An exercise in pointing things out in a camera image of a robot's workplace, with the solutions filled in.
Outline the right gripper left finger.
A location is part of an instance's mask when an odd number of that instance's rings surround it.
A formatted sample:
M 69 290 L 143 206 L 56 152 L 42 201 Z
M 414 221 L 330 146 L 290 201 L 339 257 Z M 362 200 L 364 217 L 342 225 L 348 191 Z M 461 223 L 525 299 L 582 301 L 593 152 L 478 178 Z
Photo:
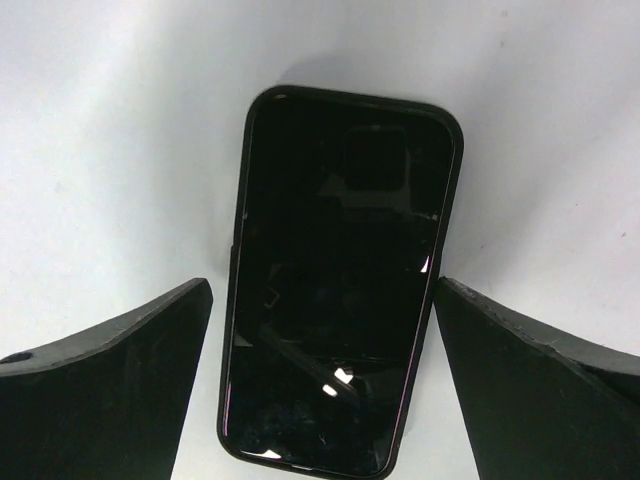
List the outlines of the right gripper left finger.
M 212 306 L 194 278 L 2 358 L 2 478 L 170 478 Z

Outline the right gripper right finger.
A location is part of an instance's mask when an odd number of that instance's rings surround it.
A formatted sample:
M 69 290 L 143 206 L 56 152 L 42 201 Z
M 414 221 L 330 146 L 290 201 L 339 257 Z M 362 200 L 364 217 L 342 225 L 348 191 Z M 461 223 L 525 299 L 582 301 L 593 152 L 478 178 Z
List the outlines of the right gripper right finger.
M 637 356 L 449 278 L 435 308 L 480 478 L 638 478 Z

